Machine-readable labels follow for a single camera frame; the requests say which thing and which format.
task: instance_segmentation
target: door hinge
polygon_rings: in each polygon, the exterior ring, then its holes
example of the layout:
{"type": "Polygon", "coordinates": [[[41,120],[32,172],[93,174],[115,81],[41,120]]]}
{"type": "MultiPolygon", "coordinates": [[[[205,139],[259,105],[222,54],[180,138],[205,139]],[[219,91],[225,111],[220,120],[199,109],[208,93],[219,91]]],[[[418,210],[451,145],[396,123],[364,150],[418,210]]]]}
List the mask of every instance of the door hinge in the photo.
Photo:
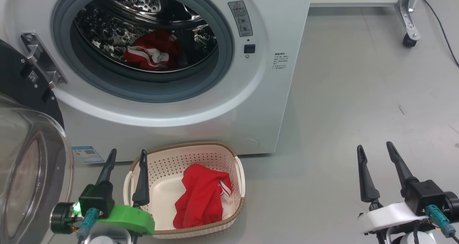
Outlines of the door hinge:
{"type": "Polygon", "coordinates": [[[26,56],[27,61],[40,71],[40,73],[48,81],[51,89],[53,89],[57,84],[67,83],[67,80],[62,75],[61,70],[53,61],[36,33],[23,33],[21,35],[21,40],[29,52],[26,56]]]}

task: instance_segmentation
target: red garment with white stripes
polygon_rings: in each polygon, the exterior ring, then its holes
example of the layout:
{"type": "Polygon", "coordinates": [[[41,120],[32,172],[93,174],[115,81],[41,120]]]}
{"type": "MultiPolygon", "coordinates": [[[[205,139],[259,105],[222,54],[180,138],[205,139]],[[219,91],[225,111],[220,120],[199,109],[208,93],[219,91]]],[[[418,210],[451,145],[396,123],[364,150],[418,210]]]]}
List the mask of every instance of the red garment with white stripes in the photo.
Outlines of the red garment with white stripes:
{"type": "Polygon", "coordinates": [[[182,46],[170,32],[156,30],[139,37],[124,52],[124,59],[145,70],[175,67],[175,60],[182,54],[182,46]]]}
{"type": "Polygon", "coordinates": [[[183,172],[182,183],[186,191],[175,202],[175,228],[190,228],[222,220],[222,200],[228,200],[233,191],[228,173],[192,164],[183,172]]]}

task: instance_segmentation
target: qr code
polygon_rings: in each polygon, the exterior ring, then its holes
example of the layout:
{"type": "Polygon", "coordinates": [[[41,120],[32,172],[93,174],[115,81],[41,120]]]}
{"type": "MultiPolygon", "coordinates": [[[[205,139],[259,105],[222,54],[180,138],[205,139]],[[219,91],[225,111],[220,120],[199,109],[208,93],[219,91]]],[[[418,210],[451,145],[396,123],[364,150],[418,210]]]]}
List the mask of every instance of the qr code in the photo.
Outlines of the qr code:
{"type": "Polygon", "coordinates": [[[38,76],[37,76],[37,74],[36,74],[34,71],[32,71],[32,72],[30,73],[30,75],[29,75],[29,79],[30,79],[30,81],[32,81],[32,82],[35,84],[35,82],[36,82],[37,79],[38,79],[38,76]]]}

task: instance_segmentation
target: laundry basket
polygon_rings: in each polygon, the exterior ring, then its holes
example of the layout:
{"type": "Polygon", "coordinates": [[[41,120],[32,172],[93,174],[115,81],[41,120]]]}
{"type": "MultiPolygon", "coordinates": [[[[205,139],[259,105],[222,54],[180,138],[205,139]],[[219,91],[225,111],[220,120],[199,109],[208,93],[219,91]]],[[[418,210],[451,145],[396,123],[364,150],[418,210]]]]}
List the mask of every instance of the laundry basket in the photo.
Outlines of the laundry basket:
{"type": "MultiPolygon", "coordinates": [[[[124,181],[124,204],[132,206],[132,194],[139,179],[138,157],[124,181]]],[[[231,226],[244,206],[245,178],[242,164],[236,153],[219,142],[183,143],[147,152],[150,203],[141,208],[154,218],[158,239],[179,239],[221,231],[231,226]],[[232,207],[228,218],[207,225],[175,229],[172,222],[177,213],[175,202],[185,193],[182,184],[183,172],[192,164],[201,164],[209,169],[228,172],[233,192],[232,207]]]]}

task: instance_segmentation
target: green light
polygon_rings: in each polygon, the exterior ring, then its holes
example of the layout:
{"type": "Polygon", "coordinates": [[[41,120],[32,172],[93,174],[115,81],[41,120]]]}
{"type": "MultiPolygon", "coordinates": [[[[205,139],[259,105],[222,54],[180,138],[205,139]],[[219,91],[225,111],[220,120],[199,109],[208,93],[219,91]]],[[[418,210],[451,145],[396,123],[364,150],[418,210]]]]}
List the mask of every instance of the green light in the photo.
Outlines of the green light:
{"type": "Polygon", "coordinates": [[[74,213],[75,214],[80,214],[81,213],[81,207],[80,207],[80,202],[76,203],[74,205],[74,213]]]}

